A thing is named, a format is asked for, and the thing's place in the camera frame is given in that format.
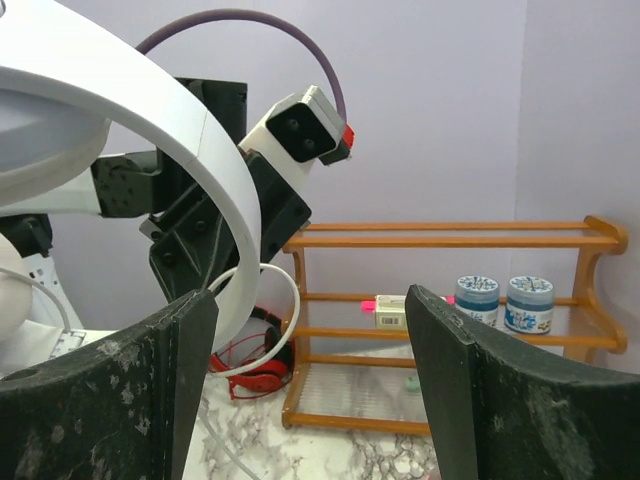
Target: green object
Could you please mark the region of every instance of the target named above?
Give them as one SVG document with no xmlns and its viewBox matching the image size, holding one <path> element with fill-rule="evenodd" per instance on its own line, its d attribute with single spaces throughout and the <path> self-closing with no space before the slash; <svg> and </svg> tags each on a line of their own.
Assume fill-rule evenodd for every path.
<svg viewBox="0 0 640 480">
<path fill-rule="evenodd" d="M 407 377 L 404 381 L 405 388 L 411 393 L 419 393 L 420 390 L 420 380 L 417 375 L 411 375 Z"/>
</svg>

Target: jar label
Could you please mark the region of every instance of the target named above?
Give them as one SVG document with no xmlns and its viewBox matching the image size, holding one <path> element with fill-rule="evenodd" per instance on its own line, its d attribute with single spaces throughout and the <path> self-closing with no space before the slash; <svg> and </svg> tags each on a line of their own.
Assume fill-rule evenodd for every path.
<svg viewBox="0 0 640 480">
<path fill-rule="evenodd" d="M 460 310 L 461 312 L 466 313 L 467 315 L 469 315 L 474 320 L 478 320 L 479 322 L 482 322 L 482 323 L 484 323 L 486 325 L 489 325 L 491 327 L 495 327 L 496 323 L 498 322 L 498 309 L 497 308 L 495 310 L 489 310 L 488 312 L 477 312 L 477 311 L 474 311 L 474 310 L 468 310 L 466 308 L 462 308 L 460 305 L 456 305 L 456 308 L 458 310 Z"/>
<path fill-rule="evenodd" d="M 553 309 L 543 312 L 532 312 L 516 308 L 507 303 L 504 323 L 507 327 L 521 333 L 548 333 L 551 331 Z"/>
</svg>

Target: blue lid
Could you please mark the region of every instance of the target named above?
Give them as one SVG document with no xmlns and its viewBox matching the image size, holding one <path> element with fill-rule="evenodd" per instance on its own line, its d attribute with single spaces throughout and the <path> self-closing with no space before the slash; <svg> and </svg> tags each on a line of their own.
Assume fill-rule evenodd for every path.
<svg viewBox="0 0 640 480">
<path fill-rule="evenodd" d="M 525 305 L 549 305 L 554 299 L 553 284 L 540 277 L 513 277 L 507 285 L 507 298 Z"/>
<path fill-rule="evenodd" d="M 480 275 L 460 277 L 456 282 L 456 300 L 471 303 L 494 303 L 500 300 L 500 284 Z"/>
</svg>

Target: white curved band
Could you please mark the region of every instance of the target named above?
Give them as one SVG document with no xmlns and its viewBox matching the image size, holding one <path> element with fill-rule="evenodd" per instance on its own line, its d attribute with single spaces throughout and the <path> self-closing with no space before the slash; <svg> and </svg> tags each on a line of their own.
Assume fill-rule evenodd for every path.
<svg viewBox="0 0 640 480">
<path fill-rule="evenodd" d="M 106 30 L 52 0 L 4 3 L 0 88 L 69 103 L 133 130 L 177 161 L 223 214 L 240 263 L 217 299 L 214 348 L 221 346 L 249 318 L 259 279 L 260 205 L 238 149 L 189 91 Z"/>
</svg>

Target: wooden shelf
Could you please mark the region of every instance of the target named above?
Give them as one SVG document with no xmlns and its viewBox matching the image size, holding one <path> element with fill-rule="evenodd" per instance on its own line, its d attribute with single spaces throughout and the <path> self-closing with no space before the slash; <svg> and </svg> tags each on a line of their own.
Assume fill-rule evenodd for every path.
<svg viewBox="0 0 640 480">
<path fill-rule="evenodd" d="M 353 338 L 408 341 L 406 331 L 376 330 L 372 315 L 362 312 L 360 302 L 371 300 L 368 293 L 315 293 L 307 289 L 305 249 L 308 248 L 539 248 L 578 249 L 573 294 L 556 299 L 552 331 L 548 335 L 514 335 L 541 347 L 562 347 L 563 355 L 577 361 L 593 363 L 602 349 L 621 354 L 627 348 L 626 331 L 602 307 L 595 294 L 594 277 L 598 259 L 603 255 L 620 255 L 627 248 L 626 230 L 598 217 L 583 222 L 494 222 L 494 223 L 402 223 L 402 224 L 316 224 L 299 232 L 284 248 L 293 256 L 295 277 L 302 298 L 301 315 L 294 331 L 296 367 L 285 400 L 282 421 L 285 427 L 310 427 L 374 430 L 403 434 L 429 434 L 423 421 L 398 418 L 374 418 L 344 413 L 310 413 L 301 411 L 303 391 L 310 390 L 318 368 L 342 372 L 344 385 L 350 387 L 353 369 L 414 369 L 410 358 L 372 358 L 353 355 L 318 355 L 311 351 L 310 339 Z M 341 315 L 359 315 L 369 328 L 313 327 L 310 323 L 315 305 L 339 308 Z"/>
</svg>

